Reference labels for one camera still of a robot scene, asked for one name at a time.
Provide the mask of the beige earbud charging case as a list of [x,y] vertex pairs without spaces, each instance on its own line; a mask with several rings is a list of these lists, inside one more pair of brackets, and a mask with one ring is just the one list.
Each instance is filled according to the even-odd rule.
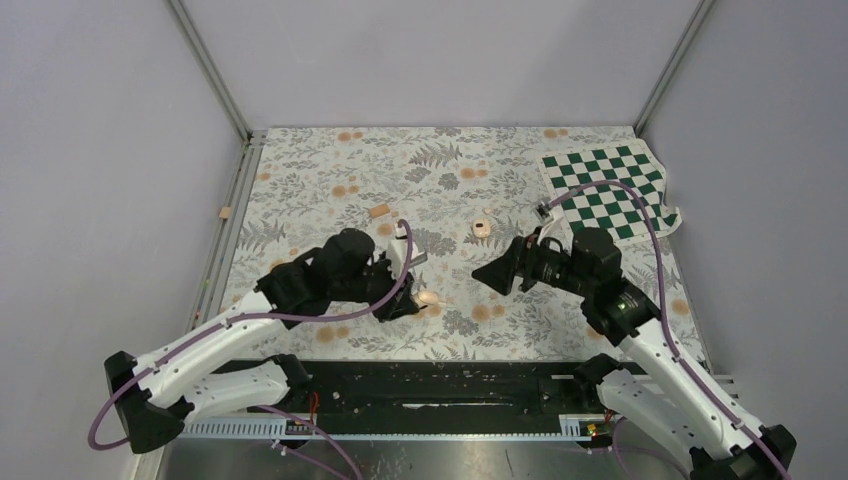
[[429,290],[420,290],[415,295],[416,302],[421,306],[438,306],[442,303],[440,295]]

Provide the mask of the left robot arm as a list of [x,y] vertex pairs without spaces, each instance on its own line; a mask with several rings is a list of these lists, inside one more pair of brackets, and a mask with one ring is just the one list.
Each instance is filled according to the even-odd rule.
[[345,228],[295,259],[273,267],[225,312],[149,353],[118,351],[104,362],[110,397],[90,427],[94,450],[122,445],[157,450],[189,424],[236,410],[309,401],[309,376],[292,354],[255,367],[221,372],[245,349],[302,324],[371,315],[380,322],[414,315],[414,266],[426,253],[405,220],[383,252],[365,232]]

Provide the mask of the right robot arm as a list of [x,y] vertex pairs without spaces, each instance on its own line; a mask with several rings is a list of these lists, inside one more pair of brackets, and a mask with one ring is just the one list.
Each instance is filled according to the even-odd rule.
[[743,408],[665,331],[661,310],[623,276],[621,252],[603,229],[578,231],[570,250],[538,232],[513,239],[501,257],[472,276],[501,295],[516,279],[582,299],[597,333],[635,362],[659,387],[642,386],[610,356],[584,362],[573,386],[583,410],[603,407],[660,444],[691,479],[785,479],[797,442],[782,425],[768,427]]

